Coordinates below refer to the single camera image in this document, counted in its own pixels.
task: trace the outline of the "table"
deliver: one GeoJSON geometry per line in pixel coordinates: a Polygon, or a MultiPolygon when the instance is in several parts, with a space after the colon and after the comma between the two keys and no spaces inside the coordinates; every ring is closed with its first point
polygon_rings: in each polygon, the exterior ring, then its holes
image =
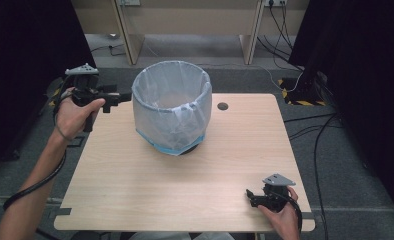
{"type": "MultiPolygon", "coordinates": [[[[135,131],[132,103],[100,113],[61,205],[59,230],[266,232],[249,189],[263,194],[273,173],[296,182],[311,212],[276,99],[271,94],[213,94],[206,139],[192,152],[158,152],[135,131]],[[219,110],[226,103],[227,110],[219,110]]],[[[303,231],[315,227],[303,221],[303,231]]]]}

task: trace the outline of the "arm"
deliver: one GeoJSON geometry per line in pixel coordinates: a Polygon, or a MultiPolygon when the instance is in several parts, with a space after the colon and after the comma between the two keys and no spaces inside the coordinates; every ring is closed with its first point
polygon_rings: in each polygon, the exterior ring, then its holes
{"type": "MultiPolygon", "coordinates": [[[[293,188],[287,187],[291,198],[297,202],[298,196],[293,188]]],[[[273,228],[278,235],[284,240],[299,240],[300,234],[298,229],[298,219],[294,207],[287,203],[284,208],[278,212],[272,212],[268,208],[259,205],[259,210],[269,219],[273,228]]]]}
{"type": "MultiPolygon", "coordinates": [[[[66,138],[73,139],[82,131],[85,119],[91,113],[96,113],[103,104],[104,99],[97,99],[87,106],[78,107],[71,98],[63,100],[60,104],[57,126],[64,136],[56,128],[53,130],[35,167],[19,191],[39,182],[54,171],[69,143],[66,138]]],[[[0,239],[33,239],[53,184],[54,179],[18,199],[6,210],[0,222],[0,239]]]]}

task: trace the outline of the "transparent plastic bag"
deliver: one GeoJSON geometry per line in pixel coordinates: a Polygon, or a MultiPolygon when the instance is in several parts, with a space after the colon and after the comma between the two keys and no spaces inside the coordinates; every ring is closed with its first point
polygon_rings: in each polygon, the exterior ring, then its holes
{"type": "Polygon", "coordinates": [[[157,150],[180,155],[204,140],[212,85],[200,67],[165,61],[141,71],[132,86],[137,132],[157,150]]]}

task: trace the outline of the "black curtain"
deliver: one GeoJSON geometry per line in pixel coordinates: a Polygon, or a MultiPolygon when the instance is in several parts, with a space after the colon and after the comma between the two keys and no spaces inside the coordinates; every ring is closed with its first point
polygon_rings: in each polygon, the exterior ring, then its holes
{"type": "Polygon", "coordinates": [[[0,1],[0,159],[15,150],[67,68],[95,67],[69,0],[0,1]]]}
{"type": "Polygon", "coordinates": [[[312,59],[328,76],[364,161],[394,201],[394,1],[340,2],[335,9],[337,1],[310,2],[290,62],[308,66],[312,59]],[[329,16],[338,20],[337,34],[325,41],[329,16]],[[316,54],[321,57],[313,59],[316,54]]]}

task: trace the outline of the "plastic bag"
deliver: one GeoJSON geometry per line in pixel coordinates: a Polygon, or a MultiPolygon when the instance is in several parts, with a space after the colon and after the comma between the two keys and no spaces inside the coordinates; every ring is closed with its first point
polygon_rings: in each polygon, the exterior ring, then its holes
{"type": "Polygon", "coordinates": [[[180,155],[204,140],[212,85],[200,67],[165,61],[141,71],[132,86],[137,132],[157,150],[180,155]]]}

